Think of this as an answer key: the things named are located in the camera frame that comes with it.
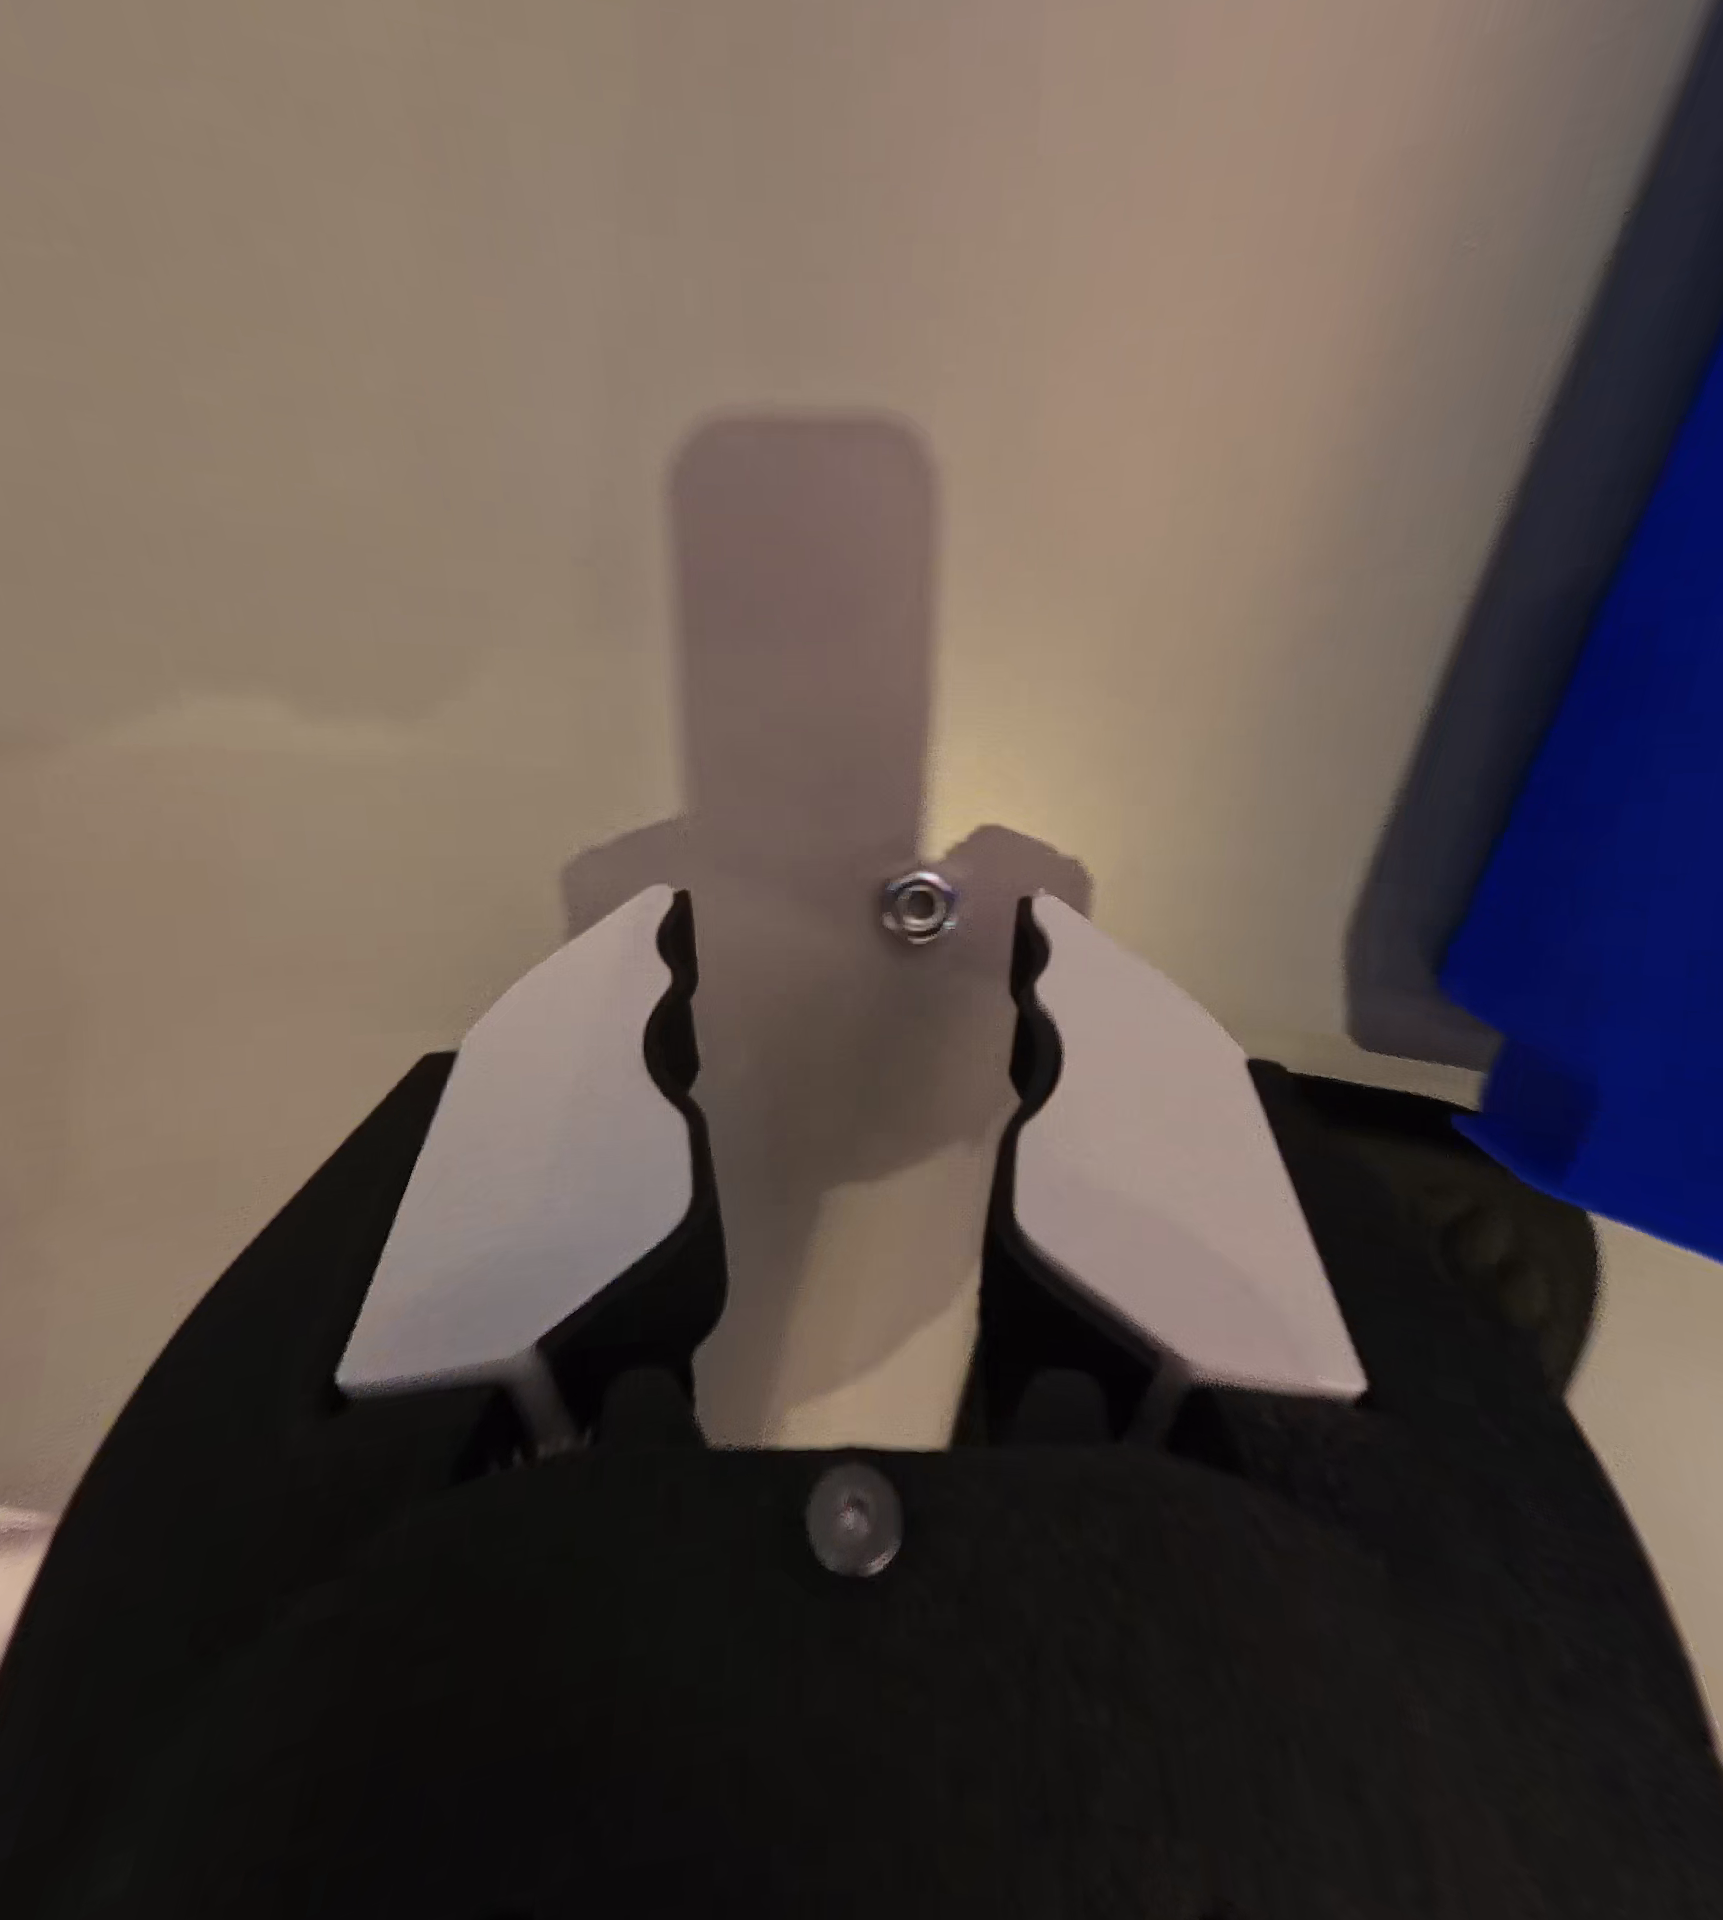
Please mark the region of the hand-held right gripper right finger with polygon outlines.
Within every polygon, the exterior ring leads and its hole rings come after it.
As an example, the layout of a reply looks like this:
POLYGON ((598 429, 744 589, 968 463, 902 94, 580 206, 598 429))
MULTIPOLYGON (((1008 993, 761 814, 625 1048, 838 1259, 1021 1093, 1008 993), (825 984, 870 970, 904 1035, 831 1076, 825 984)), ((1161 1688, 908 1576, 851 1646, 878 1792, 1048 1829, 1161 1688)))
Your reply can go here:
POLYGON ((1017 903, 1015 1110, 980 1254, 980 1427, 1161 1444, 1204 1390, 1357 1407, 1365 1365, 1249 1055, 1051 893, 1017 903))

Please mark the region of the black wrist rest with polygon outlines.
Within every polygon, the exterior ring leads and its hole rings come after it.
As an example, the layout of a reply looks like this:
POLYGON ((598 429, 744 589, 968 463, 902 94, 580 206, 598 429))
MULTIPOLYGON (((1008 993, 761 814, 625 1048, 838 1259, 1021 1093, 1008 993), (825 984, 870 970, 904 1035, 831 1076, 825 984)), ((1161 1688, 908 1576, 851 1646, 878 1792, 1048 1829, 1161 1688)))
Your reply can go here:
POLYGON ((1521 1335, 1550 1391, 1567 1399, 1600 1305, 1593 1220, 1499 1165, 1463 1131, 1457 1108, 1404 1097, 1400 1112, 1400 1182, 1434 1265, 1521 1335))

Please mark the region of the blue plastic bin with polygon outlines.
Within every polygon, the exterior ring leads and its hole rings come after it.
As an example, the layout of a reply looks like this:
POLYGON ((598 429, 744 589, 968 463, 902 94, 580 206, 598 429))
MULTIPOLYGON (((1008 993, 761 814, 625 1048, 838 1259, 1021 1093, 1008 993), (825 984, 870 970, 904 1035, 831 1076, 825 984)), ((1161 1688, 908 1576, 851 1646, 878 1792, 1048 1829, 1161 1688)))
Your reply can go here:
POLYGON ((1461 1131, 1723 1263, 1723 334, 1440 972, 1461 1131))

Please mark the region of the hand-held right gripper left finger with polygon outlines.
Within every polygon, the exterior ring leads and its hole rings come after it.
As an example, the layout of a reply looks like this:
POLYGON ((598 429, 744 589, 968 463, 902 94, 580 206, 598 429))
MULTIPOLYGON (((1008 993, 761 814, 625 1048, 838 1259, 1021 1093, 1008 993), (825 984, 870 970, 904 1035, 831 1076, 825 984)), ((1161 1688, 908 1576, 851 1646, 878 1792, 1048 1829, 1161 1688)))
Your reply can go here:
POLYGON ((697 1101, 687 891, 651 886, 527 972, 466 1033, 338 1365, 351 1401, 459 1386, 538 1448, 634 1371, 689 1399, 729 1295, 697 1101))

